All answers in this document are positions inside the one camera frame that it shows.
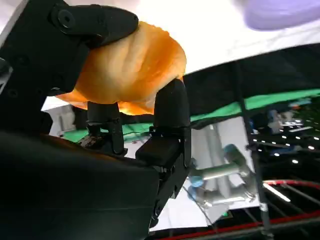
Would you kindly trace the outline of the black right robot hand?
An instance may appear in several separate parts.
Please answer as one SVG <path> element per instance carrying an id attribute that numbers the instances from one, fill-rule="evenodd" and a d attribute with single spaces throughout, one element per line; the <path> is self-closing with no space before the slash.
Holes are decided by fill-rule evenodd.
<path id="1" fill-rule="evenodd" d="M 51 136 L 48 96 L 69 93 L 91 49 L 131 34 L 111 6 L 24 0 L 0 35 L 0 237 L 143 240 L 191 163 L 188 97 L 177 77 L 155 98 L 150 139 L 127 158 L 116 104 L 88 104 L 89 134 Z"/>

